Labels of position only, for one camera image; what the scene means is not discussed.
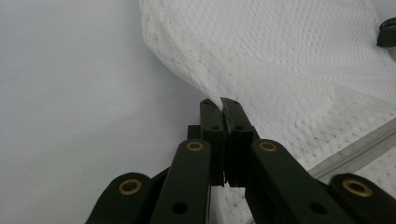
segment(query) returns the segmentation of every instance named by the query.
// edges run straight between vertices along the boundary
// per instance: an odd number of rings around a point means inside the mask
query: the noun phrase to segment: zipper
[[[367,134],[308,171],[315,179],[328,183],[333,175],[355,173],[396,146],[396,119]]]

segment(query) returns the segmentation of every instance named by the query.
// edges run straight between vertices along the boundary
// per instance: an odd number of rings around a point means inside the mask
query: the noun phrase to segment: white mesh fabric
[[[239,101],[260,136],[282,143],[305,169],[396,118],[396,63],[375,45],[370,1],[140,6],[145,42],[166,66],[218,106],[220,97]],[[219,222],[247,221],[240,192],[223,193],[222,214],[239,215]]]

